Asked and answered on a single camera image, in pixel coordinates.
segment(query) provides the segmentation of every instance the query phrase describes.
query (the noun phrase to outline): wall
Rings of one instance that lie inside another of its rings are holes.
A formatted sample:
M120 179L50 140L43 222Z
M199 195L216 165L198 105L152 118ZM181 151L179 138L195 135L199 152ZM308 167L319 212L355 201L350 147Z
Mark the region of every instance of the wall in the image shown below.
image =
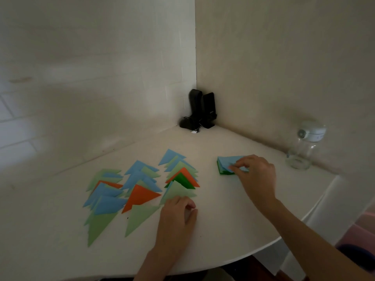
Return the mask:
M307 223L331 243L375 195L374 6L196 0L197 87L215 93L217 124L281 150L301 121L327 125L314 160L341 178Z
M0 0L0 183L176 125L196 86L194 0Z

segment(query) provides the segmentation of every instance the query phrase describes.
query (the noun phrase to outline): tiled wall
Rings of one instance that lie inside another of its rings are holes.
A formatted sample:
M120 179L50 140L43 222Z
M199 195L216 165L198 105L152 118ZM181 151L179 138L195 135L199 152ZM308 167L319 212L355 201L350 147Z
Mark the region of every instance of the tiled wall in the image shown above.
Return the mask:
M194 0L0 0L0 184L177 124L196 86Z

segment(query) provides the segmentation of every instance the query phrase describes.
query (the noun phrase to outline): white table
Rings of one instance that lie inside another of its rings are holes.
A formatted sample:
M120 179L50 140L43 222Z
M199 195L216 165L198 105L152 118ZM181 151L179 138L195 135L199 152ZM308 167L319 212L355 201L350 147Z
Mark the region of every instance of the white table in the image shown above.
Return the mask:
M293 170L285 164L284 153L220 127L198 134L174 127L0 198L0 278L65 280L136 274L155 242L160 210L127 238L130 211L119 213L88 248L88 228L83 224L89 210L82 208L88 196L85 190L101 168L126 171L137 159L157 167L168 148L187 156L186 161L199 171L201 186L195 190L199 215L191 243L171 274L228 264L280 238L247 198L238 178L219 175L217 156L256 154L273 163L277 197L299 219L311 211L334 178L317 167ZM162 176L157 184L164 187L168 173L163 165L159 169ZM160 197L149 203L159 201Z

